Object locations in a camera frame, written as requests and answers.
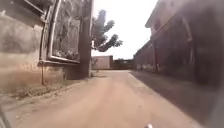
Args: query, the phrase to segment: ground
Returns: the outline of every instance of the ground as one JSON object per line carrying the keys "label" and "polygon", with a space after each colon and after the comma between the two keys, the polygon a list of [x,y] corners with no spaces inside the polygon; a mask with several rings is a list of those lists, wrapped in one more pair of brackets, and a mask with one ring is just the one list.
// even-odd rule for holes
{"label": "ground", "polygon": [[3,108],[13,128],[201,128],[213,98],[211,89],[189,81],[100,71],[58,92]]}

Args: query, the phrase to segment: distant building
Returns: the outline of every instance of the distant building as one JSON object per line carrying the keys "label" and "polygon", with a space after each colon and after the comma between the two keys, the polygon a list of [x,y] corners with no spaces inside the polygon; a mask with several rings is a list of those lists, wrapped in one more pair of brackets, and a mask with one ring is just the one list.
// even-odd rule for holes
{"label": "distant building", "polygon": [[113,56],[93,56],[92,66],[95,70],[113,69]]}
{"label": "distant building", "polygon": [[132,59],[118,59],[114,60],[114,69],[115,70],[129,70],[133,69],[133,60]]}

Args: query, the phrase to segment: tree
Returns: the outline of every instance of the tree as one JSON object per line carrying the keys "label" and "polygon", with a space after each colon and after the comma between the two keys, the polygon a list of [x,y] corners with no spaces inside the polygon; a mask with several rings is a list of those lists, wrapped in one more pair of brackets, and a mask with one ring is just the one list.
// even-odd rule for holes
{"label": "tree", "polygon": [[123,41],[119,40],[117,34],[114,34],[109,40],[105,35],[111,28],[113,28],[115,22],[110,20],[105,25],[106,11],[101,10],[97,19],[93,18],[92,25],[92,49],[99,52],[106,52],[111,47],[119,47]]}

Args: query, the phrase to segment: stone wall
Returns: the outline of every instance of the stone wall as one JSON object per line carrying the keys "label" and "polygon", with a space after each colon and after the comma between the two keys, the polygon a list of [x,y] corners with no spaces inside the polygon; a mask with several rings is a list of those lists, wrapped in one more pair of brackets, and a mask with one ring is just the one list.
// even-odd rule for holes
{"label": "stone wall", "polygon": [[[0,12],[0,79],[1,91],[14,91],[26,86],[41,86],[42,68],[37,66],[42,27],[30,26]],[[31,17],[29,13],[15,14]],[[61,69],[43,68],[46,84],[63,80]]]}

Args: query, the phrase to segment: building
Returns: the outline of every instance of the building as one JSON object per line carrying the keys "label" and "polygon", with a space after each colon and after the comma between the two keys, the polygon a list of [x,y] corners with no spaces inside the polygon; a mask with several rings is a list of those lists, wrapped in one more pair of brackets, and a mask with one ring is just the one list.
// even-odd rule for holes
{"label": "building", "polygon": [[92,66],[94,70],[113,69],[113,56],[93,56]]}
{"label": "building", "polygon": [[89,73],[91,18],[81,18],[90,17],[91,5],[82,0],[1,0],[2,86],[52,84]]}
{"label": "building", "polygon": [[145,25],[151,28],[150,41],[134,55],[135,68],[217,81],[222,56],[218,17],[223,16],[209,0],[159,0]]}
{"label": "building", "polygon": [[114,69],[115,70],[131,70],[133,69],[133,60],[132,59],[114,60]]}

